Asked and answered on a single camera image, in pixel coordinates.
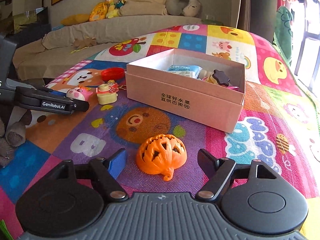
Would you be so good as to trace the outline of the beige folded blanket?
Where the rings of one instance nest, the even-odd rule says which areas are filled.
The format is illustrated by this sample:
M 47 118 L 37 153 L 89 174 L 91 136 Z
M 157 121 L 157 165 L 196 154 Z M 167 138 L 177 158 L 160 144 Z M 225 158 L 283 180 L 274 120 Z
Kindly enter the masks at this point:
M 167 0 L 127 0 L 119 9 L 119 15 L 167 15 L 166 1 Z

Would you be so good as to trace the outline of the glass fish tank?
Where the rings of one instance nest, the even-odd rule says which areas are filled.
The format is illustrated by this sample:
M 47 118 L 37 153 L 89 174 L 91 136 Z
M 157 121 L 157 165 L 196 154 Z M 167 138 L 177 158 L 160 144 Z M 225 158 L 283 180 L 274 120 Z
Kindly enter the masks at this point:
M 1 0 L 1 33 L 19 44 L 30 43 L 51 31 L 44 0 Z

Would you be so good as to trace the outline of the green dinosaur towel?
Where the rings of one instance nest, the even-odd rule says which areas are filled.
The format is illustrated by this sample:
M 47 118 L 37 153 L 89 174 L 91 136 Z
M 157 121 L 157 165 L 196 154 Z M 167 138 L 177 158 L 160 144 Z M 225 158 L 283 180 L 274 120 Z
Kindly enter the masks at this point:
M 276 13 L 274 25 L 273 44 L 281 57 L 290 66 L 292 62 L 293 31 L 291 30 L 293 15 L 285 6 L 280 6 Z

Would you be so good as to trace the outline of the yellow duck plush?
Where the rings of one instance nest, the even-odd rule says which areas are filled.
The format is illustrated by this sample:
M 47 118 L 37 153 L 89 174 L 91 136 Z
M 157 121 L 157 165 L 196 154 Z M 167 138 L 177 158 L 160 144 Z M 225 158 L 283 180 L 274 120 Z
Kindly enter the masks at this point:
M 116 9 L 116 3 L 114 0 L 105 0 L 105 5 L 107 6 L 105 18 L 111 19 L 114 17 L 119 17 L 119 9 Z

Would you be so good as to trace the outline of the red plastic lid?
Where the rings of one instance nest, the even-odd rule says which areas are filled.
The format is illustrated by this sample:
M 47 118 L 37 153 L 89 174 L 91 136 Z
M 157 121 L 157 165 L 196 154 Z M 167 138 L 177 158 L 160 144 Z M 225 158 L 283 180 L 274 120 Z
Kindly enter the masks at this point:
M 125 69 L 120 67 L 107 68 L 101 72 L 101 79 L 105 82 L 109 80 L 120 80 L 125 77 Z

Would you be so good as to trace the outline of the pink pig toy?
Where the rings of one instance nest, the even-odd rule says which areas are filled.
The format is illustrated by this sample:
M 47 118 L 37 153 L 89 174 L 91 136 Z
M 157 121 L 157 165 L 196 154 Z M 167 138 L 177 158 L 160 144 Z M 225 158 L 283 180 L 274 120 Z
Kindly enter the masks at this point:
M 89 98 L 93 95 L 93 90 L 88 87 L 75 87 L 67 91 L 66 96 L 71 99 L 88 101 Z

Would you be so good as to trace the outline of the orange yellow plush bag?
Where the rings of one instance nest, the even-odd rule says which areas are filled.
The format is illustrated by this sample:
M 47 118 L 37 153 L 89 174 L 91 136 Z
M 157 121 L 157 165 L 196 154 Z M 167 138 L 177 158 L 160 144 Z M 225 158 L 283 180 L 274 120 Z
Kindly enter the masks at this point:
M 89 22 L 103 20 L 106 17 L 108 8 L 104 2 L 98 3 L 89 15 Z

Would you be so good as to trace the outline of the yellow toy camera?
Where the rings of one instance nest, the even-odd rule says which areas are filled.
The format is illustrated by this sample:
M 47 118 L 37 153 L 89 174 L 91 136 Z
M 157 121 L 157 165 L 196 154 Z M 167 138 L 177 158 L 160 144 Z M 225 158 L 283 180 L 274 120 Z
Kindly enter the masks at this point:
M 117 101 L 119 86 L 114 80 L 108 80 L 107 83 L 99 85 L 95 92 L 100 105 L 108 105 Z

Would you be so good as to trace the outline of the orange plastic pumpkin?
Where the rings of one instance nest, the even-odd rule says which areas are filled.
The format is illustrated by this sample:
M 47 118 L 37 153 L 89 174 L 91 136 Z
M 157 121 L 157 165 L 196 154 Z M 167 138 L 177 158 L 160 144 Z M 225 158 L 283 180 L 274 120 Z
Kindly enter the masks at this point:
M 136 154 L 136 165 L 144 173 L 161 174 L 164 181 L 187 161 L 184 143 L 172 134 L 159 134 L 142 143 Z

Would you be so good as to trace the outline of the blue white snack pouch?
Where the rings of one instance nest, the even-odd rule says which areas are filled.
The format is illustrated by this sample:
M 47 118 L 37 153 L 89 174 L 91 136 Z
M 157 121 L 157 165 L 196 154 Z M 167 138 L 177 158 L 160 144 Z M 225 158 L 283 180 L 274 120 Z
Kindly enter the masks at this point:
M 197 65 L 171 65 L 167 72 L 196 79 L 201 70 L 202 68 Z

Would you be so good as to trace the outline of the yellow cushion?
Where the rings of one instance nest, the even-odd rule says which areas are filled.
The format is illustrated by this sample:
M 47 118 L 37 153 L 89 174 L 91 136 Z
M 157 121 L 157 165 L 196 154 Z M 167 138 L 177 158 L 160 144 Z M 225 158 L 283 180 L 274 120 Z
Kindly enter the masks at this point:
M 64 26 L 81 24 L 89 21 L 89 14 L 76 14 L 64 18 L 60 23 Z

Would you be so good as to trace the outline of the grey neck pillow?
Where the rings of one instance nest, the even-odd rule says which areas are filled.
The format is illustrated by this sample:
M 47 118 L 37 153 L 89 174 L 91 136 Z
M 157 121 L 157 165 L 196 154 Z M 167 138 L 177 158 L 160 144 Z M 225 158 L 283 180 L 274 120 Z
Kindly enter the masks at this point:
M 189 0 L 166 0 L 165 7 L 169 15 L 180 16 L 188 4 Z

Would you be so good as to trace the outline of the beige covered sofa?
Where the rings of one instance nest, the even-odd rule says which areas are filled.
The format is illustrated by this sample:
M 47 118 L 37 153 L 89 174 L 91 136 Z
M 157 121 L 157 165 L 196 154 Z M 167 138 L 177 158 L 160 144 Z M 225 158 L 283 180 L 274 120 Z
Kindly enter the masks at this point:
M 21 80 L 53 79 L 115 43 L 176 25 L 200 22 L 195 17 L 139 15 L 66 26 L 16 49 L 13 64 Z

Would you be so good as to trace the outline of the brown plush on sofa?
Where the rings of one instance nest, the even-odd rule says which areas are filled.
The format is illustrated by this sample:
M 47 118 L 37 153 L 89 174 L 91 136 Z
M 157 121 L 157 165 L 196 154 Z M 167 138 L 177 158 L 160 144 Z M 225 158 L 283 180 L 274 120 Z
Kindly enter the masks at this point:
M 90 37 L 86 37 L 83 40 L 76 38 L 73 42 L 73 47 L 76 50 L 81 50 L 81 49 L 84 49 L 87 47 L 93 47 L 96 45 L 97 45 L 97 42 L 96 42 L 95 38 L 90 38 Z

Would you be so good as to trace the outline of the colourful cartoon play mat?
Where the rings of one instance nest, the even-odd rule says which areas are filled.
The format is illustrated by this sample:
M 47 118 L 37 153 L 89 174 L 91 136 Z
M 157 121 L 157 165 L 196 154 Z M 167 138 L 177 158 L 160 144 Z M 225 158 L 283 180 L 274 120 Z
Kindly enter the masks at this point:
M 124 68 L 129 62 L 170 49 L 201 52 L 245 65 L 244 107 L 234 132 L 228 134 L 132 101 L 123 89 L 115 103 L 105 106 L 92 95 L 85 113 L 34 112 L 26 142 L 1 169 L 1 220 L 12 237 L 23 232 L 15 215 L 18 198 L 63 159 L 86 163 L 125 148 L 128 162 L 118 180 L 128 193 L 194 193 L 207 180 L 197 165 L 197 152 L 205 148 L 238 163 L 248 164 L 257 158 L 270 165 L 308 200 L 310 211 L 302 233 L 308 239 L 319 239 L 319 113 L 264 38 L 213 25 L 175 26 L 107 46 L 48 86 L 59 92 L 77 86 L 94 90 L 102 82 L 103 70 Z M 187 149 L 186 163 L 175 170 L 169 182 L 161 175 L 141 172 L 135 163 L 140 144 L 158 134 L 173 134 Z

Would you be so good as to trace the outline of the pink cardboard box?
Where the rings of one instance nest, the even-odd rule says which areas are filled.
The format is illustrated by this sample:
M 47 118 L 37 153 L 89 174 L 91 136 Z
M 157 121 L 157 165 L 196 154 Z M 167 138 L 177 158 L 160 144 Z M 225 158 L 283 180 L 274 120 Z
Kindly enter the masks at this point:
M 218 70 L 237 90 L 168 72 L 172 65 Z M 166 50 L 127 64 L 127 97 L 218 130 L 232 133 L 244 106 L 242 63 L 183 49 Z

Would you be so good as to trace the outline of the white bear plush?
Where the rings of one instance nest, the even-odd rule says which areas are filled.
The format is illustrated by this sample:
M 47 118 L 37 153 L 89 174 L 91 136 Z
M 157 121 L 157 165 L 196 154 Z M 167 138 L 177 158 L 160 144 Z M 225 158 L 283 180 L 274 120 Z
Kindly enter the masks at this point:
M 201 3 L 198 0 L 189 0 L 188 5 L 182 10 L 182 15 L 186 17 L 196 17 L 201 9 Z

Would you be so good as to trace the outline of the dark flower cookie toy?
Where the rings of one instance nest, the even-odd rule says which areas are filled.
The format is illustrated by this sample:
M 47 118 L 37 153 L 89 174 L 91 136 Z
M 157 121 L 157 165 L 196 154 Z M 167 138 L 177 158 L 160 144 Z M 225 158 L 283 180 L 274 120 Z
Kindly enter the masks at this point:
M 214 85 L 219 85 L 231 90 L 238 90 L 239 87 L 233 86 L 230 84 L 229 77 L 221 70 L 215 69 L 212 74 L 210 74 L 208 77 L 204 77 L 202 79 L 203 81 L 207 83 L 212 83 Z

